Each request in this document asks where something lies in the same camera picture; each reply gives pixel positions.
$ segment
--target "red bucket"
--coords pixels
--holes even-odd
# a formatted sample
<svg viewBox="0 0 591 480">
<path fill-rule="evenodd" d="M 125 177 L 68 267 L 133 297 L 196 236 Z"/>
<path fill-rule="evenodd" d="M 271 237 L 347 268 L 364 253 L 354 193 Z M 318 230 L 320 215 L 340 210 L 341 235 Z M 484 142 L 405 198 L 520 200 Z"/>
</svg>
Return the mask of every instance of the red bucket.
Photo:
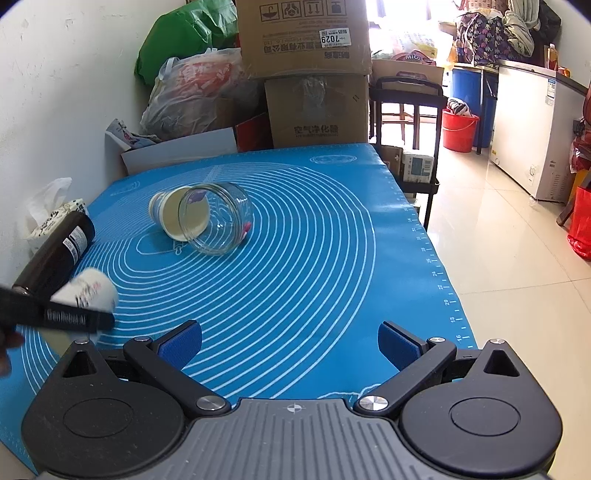
<svg viewBox="0 0 591 480">
<path fill-rule="evenodd" d="M 471 152 L 478 120 L 480 117 L 476 115 L 461 116 L 444 110 L 443 146 L 456 152 Z"/>
</svg>

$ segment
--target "glass jar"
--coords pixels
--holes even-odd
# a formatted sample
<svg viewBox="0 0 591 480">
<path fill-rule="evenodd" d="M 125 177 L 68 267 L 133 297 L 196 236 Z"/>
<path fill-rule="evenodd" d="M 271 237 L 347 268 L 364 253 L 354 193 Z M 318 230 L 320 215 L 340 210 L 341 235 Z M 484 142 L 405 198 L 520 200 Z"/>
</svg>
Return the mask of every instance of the glass jar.
<svg viewBox="0 0 591 480">
<path fill-rule="evenodd" d="M 209 205 L 209 218 L 196 218 L 196 202 Z M 252 227 L 252 203 L 235 183 L 203 183 L 185 192 L 178 205 L 178 222 L 185 240 L 207 255 L 236 248 Z"/>
</svg>

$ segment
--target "blue gripper pad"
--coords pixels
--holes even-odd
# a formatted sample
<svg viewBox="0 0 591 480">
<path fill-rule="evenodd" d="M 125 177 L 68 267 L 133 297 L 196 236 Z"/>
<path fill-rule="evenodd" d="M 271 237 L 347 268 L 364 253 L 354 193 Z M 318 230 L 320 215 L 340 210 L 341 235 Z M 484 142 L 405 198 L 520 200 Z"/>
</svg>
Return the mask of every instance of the blue gripper pad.
<svg viewBox="0 0 591 480">
<path fill-rule="evenodd" d="M 194 322 L 162 343 L 158 356 L 181 370 L 199 353 L 202 339 L 201 325 Z"/>
<path fill-rule="evenodd" d="M 427 351 L 426 342 L 387 322 L 378 328 L 378 347 L 398 370 L 403 370 Z"/>
</svg>

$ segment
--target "blue barrel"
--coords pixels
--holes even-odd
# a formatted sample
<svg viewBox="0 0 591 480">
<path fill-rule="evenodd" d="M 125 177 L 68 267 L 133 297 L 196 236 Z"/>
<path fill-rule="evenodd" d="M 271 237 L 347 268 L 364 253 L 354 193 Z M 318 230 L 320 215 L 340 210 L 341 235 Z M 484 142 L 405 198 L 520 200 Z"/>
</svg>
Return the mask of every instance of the blue barrel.
<svg viewBox="0 0 591 480">
<path fill-rule="evenodd" d="M 499 88 L 499 77 L 492 73 L 485 73 L 485 119 L 484 137 L 482 148 L 488 148 L 492 141 L 492 129 L 495 126 L 496 99 L 490 97 L 486 86 L 490 85 L 493 95 L 496 96 Z M 480 116 L 480 72 L 455 68 L 452 70 L 451 96 L 465 101 L 474 115 Z M 478 146 L 478 130 L 474 137 L 474 146 Z"/>
</svg>

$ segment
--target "black thermos bottle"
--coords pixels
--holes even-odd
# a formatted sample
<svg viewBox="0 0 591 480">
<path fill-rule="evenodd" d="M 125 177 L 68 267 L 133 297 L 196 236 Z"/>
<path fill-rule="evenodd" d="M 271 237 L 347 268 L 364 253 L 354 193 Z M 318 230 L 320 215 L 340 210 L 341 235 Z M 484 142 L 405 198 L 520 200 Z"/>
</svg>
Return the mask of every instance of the black thermos bottle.
<svg viewBox="0 0 591 480">
<path fill-rule="evenodd" d="M 42 300 L 62 288 L 95 237 L 95 226 L 82 212 L 70 212 L 37 250 L 12 288 Z"/>
</svg>

